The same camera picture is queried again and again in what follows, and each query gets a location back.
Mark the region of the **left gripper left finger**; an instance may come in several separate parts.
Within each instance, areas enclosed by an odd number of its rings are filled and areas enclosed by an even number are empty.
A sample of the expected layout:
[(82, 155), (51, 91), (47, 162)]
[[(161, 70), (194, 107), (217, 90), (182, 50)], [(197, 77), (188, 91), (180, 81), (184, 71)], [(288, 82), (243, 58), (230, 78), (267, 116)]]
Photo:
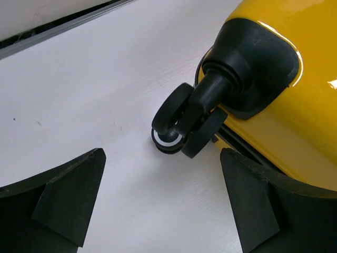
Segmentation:
[(1, 187), (1, 252), (77, 252), (104, 173), (102, 148)]

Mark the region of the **yellow Pikachu suitcase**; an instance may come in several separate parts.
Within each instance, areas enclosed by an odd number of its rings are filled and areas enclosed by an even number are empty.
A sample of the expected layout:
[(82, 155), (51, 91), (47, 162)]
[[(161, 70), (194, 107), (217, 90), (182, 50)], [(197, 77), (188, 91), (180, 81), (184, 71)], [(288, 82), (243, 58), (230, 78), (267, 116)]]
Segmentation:
[(213, 141), (336, 190), (336, 1), (242, 1), (151, 135), (167, 154)]

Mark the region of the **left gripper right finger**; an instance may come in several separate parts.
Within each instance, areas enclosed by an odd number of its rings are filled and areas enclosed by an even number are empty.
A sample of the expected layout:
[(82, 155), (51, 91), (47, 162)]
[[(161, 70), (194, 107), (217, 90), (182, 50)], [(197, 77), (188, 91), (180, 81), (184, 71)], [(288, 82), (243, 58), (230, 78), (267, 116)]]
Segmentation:
[(226, 148), (220, 160), (243, 252), (336, 252), (336, 192)]

